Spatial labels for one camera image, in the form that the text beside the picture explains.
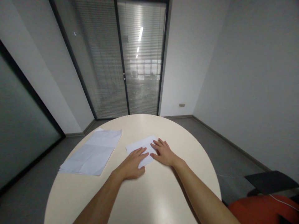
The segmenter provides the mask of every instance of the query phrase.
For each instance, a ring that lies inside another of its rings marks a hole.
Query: white table
[[[199,142],[183,127],[166,118],[136,114],[111,120],[103,129],[122,129],[122,136],[101,176],[58,173],[45,213],[45,224],[73,223],[83,208],[105,183],[111,172],[127,157],[126,146],[147,136],[166,140],[195,174],[221,199],[213,165]],[[70,153],[78,150],[93,132]],[[137,180],[123,182],[109,223],[196,223],[172,170],[157,161],[145,167]]]

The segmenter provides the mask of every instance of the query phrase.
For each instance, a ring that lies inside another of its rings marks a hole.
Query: black chair
[[[248,192],[248,197],[258,194],[272,194],[299,187],[296,181],[279,171],[248,175],[245,178],[255,187],[255,189]],[[290,199],[299,204],[299,194]]]

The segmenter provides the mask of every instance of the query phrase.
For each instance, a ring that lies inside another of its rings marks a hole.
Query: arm
[[[174,154],[166,141],[154,141],[151,146],[159,156],[151,153],[155,160],[172,166],[186,190],[188,198],[201,223],[239,223],[217,196],[193,173],[187,163]]]
[[[115,202],[119,188],[125,179],[135,179],[144,174],[144,166],[138,169],[141,160],[148,156],[142,154],[146,148],[139,148],[130,155],[111,173],[102,188],[75,220],[74,224],[81,223],[108,223],[108,219]]]

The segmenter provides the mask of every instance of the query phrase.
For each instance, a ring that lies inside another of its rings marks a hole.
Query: finger
[[[162,141],[162,139],[158,138],[158,141],[159,141],[163,146],[166,146],[166,144]]]
[[[141,174],[145,173],[145,167],[144,166],[139,169],[139,173],[141,173]]]
[[[142,154],[142,155],[138,156],[138,160],[141,161],[141,160],[143,160],[145,157],[147,157],[148,155],[149,155],[148,152],[145,153],[145,154]]]
[[[165,141],[165,144],[166,144],[166,146],[167,146],[168,148],[170,148],[169,145],[168,145],[168,143],[167,143],[166,141]]]
[[[140,156],[145,150],[146,150],[146,147],[143,149],[140,149],[138,152],[136,152],[136,155]]]
[[[151,147],[153,147],[154,149],[156,149],[156,150],[159,150],[159,149],[161,149],[161,147],[160,146],[158,146],[158,145],[155,145],[155,144],[153,144],[153,143],[151,143],[150,144],[150,146]]]
[[[157,145],[157,146],[163,146],[160,142],[157,142],[156,140],[154,140],[154,143]]]
[[[160,156],[157,156],[156,154],[154,153],[151,153],[150,156],[154,159],[154,160],[157,160],[160,162]]]
[[[137,153],[141,149],[142,149],[142,147],[140,147],[139,149],[135,149],[132,153],[135,154],[135,153]]]

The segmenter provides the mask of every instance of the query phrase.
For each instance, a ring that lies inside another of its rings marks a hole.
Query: hand
[[[142,154],[146,148],[139,148],[134,150],[127,156],[127,158],[115,169],[120,174],[122,180],[135,179],[145,173],[145,167],[138,169],[141,160],[149,155],[149,153]]]
[[[162,141],[159,138],[158,142],[154,140],[154,143],[155,144],[151,143],[150,145],[157,151],[158,156],[154,153],[151,153],[150,156],[155,160],[168,166],[173,166],[176,161],[180,160],[180,157],[171,151],[166,141]]]

